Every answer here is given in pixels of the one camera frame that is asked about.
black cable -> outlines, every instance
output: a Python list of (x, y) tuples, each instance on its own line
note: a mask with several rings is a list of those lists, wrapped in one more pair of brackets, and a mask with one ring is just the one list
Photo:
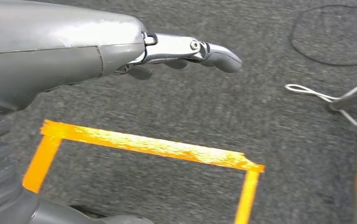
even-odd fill
[(306, 55), (305, 53), (303, 53), (301, 50), (299, 50), (295, 44), (294, 44), (294, 35), (295, 35), (295, 31), (296, 31), (296, 28), (299, 24), (299, 22), (302, 20), (303, 16), (305, 13), (308, 13), (308, 12), (311, 12), (311, 11), (315, 11), (315, 10), (318, 10), (318, 9), (323, 9), (323, 8), (328, 8), (328, 7), (344, 7), (344, 8), (351, 8), (351, 9), (356, 9), (357, 6), (345, 6), (345, 5), (326, 5), (326, 6), (320, 6), (320, 7), (314, 7), (314, 8), (311, 8), (311, 9), (308, 9), (306, 11), (303, 11), (301, 12), (298, 17), (295, 19), (294, 21), (294, 24), (293, 24), (293, 28), (292, 28), (292, 31), (291, 33), (289, 34), (288, 36), (288, 41), (291, 45), (291, 47), (296, 51), (298, 52), (299, 54), (303, 55), (305, 58), (311, 60), (311, 61), (314, 61), (314, 62), (317, 62), (317, 63), (321, 63), (321, 64), (325, 64), (325, 65), (330, 65), (330, 66), (339, 66), (339, 67), (343, 67), (343, 66), (357, 66), (357, 63), (348, 63), (348, 64), (338, 64), (338, 63), (328, 63), (328, 62), (323, 62), (321, 60), (318, 60), (316, 58), (313, 58), (311, 56), (308, 56)]

bolt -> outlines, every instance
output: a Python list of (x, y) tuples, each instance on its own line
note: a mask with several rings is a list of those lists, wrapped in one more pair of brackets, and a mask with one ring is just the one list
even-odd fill
[(192, 50), (199, 50), (200, 49), (200, 44), (197, 41), (192, 41), (190, 44)]

orange tape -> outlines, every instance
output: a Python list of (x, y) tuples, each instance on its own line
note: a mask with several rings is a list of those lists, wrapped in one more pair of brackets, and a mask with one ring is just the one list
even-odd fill
[(63, 139), (72, 140), (248, 171), (235, 220), (235, 224), (247, 224), (250, 219), (259, 173), (264, 172), (265, 169), (264, 165), (251, 162), (243, 153), (239, 152), (105, 131), (51, 120), (45, 121), (41, 133), (45, 136), (23, 180), (23, 186), (35, 193), (39, 192), (61, 141)]
[(43, 137), (23, 178), (22, 185), (26, 189), (39, 193), (61, 142), (61, 138)]

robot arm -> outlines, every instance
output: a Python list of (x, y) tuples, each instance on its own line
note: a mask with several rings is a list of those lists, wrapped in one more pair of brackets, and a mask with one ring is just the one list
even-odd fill
[[(236, 72), (240, 59), (193, 37), (152, 34), (136, 18), (48, 3), (0, 0), (0, 138), (4, 116), (26, 108), (41, 92), (163, 63), (188, 62)], [(10, 149), (0, 139), (0, 224), (151, 224), (145, 218), (89, 219), (25, 190)]]

gray carpet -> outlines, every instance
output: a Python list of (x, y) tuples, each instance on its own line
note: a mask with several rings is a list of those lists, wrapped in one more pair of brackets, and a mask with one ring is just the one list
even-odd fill
[[(232, 49), (237, 74), (190, 65), (149, 66), (146, 81), (110, 76), (42, 94), (12, 117), (8, 140), (25, 172), (44, 119), (244, 152), (266, 165), (252, 224), (352, 222), (356, 129), (288, 83), (339, 96), (357, 67), (312, 62), (287, 41), (299, 12), (357, 0), (48, 0), (134, 15), (155, 32), (191, 35)], [(295, 44), (320, 60), (357, 62), (357, 9), (304, 15)], [(357, 118), (357, 107), (350, 111)], [(245, 173), (106, 147), (64, 142), (42, 195), (107, 215), (156, 224), (232, 224)]]

